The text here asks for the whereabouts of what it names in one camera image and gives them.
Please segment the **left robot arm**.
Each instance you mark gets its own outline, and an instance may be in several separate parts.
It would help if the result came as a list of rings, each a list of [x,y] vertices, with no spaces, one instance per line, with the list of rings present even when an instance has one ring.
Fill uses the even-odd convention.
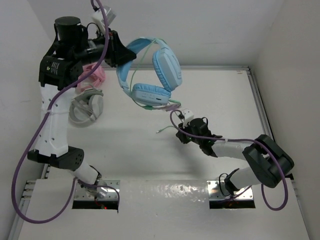
[[[54,21],[55,39],[39,66],[42,121],[25,157],[37,163],[70,171],[80,181],[94,185],[99,172],[85,161],[84,150],[67,141],[67,127],[75,88],[96,74],[102,62],[121,66],[136,58],[109,25],[114,17],[93,17],[97,37],[89,38],[88,27],[74,16]]]

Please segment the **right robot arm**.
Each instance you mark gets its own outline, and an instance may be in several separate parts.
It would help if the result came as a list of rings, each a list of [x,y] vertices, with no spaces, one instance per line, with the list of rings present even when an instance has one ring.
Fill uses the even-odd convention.
[[[180,123],[176,137],[183,144],[193,142],[211,157],[228,157],[246,161],[247,168],[235,169],[224,179],[223,193],[233,195],[241,188],[262,184],[275,188],[295,166],[292,158],[268,135],[261,134],[254,142],[247,140],[222,140],[213,134],[204,118],[195,118],[189,123]]]

